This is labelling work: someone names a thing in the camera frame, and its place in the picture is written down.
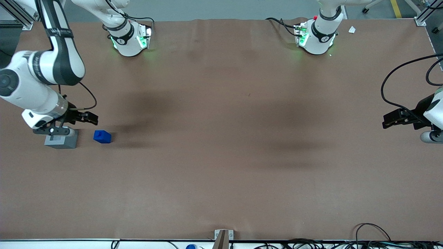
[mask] gray floor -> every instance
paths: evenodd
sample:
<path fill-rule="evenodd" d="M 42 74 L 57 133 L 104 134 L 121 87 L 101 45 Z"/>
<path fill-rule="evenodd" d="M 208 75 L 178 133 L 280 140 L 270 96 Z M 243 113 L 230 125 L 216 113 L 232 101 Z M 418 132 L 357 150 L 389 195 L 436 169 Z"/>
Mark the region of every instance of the gray floor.
<path fill-rule="evenodd" d="M 415 12 L 403 0 L 397 0 L 403 18 L 412 18 Z M 395 18 L 391 2 L 388 0 L 373 6 L 367 14 L 362 14 L 363 6 L 347 6 L 349 19 L 390 19 Z M 137 17 L 152 17 L 156 21 L 185 21 L 193 19 L 265 19 L 276 17 L 293 19 L 299 16 L 312 17 L 318 14 L 319 6 L 313 0 L 132 0 L 125 12 Z M 65 4 L 69 22 L 98 22 L 88 11 L 74 5 Z M 443 31 L 431 33 L 443 21 L 443 11 L 434 12 L 427 21 L 428 33 L 437 53 L 443 52 Z M 21 30 L 0 28 L 0 49 L 13 54 Z M 9 63 L 10 57 L 0 51 L 0 68 Z"/>

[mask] gray block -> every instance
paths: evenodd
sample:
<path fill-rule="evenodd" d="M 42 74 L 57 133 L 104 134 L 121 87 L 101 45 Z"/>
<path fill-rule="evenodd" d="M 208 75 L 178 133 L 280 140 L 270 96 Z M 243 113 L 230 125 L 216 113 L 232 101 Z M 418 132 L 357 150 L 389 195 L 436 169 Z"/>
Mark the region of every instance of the gray block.
<path fill-rule="evenodd" d="M 72 136 L 46 136 L 45 145 L 54 149 L 75 149 L 77 146 L 78 131 L 74 131 Z"/>

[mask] brown table surface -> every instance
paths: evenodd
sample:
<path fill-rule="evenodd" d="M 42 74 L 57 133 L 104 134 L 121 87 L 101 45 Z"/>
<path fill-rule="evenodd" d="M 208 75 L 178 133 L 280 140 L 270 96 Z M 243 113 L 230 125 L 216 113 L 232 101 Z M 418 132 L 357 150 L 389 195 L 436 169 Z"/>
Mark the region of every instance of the brown table surface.
<path fill-rule="evenodd" d="M 442 238 L 443 147 L 422 143 L 425 129 L 381 126 L 396 109 L 380 97 L 386 74 L 433 54 L 413 20 L 345 20 L 320 56 L 261 20 L 156 23 L 151 49 L 133 58 L 101 24 L 70 26 L 100 122 L 73 126 L 78 148 L 56 150 L 0 101 L 1 238 L 230 228 L 239 239 L 350 239 L 361 222 L 394 240 Z M 48 48 L 37 24 L 17 50 Z M 436 89 L 424 80 L 434 61 L 399 70 L 386 96 L 414 108 Z M 80 85 L 62 91 L 93 103 Z M 95 129 L 113 142 L 95 142 Z M 364 228 L 360 239 L 384 237 Z"/>

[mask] yellow line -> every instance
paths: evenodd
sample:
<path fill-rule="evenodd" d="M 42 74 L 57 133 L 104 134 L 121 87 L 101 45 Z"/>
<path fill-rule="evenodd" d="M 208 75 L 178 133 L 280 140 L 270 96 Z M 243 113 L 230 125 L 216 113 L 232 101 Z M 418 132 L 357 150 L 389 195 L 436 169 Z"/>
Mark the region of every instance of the yellow line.
<path fill-rule="evenodd" d="M 400 9 L 398 8 L 397 0 L 391 0 L 392 8 L 394 9 L 395 17 L 401 18 Z"/>

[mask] blue block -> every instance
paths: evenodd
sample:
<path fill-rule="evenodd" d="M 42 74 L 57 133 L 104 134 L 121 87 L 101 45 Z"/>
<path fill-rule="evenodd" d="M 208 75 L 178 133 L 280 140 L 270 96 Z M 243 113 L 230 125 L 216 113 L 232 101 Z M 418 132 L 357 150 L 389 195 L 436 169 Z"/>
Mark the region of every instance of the blue block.
<path fill-rule="evenodd" d="M 94 132 L 94 140 L 102 144 L 111 143 L 111 134 L 104 130 L 96 130 Z"/>

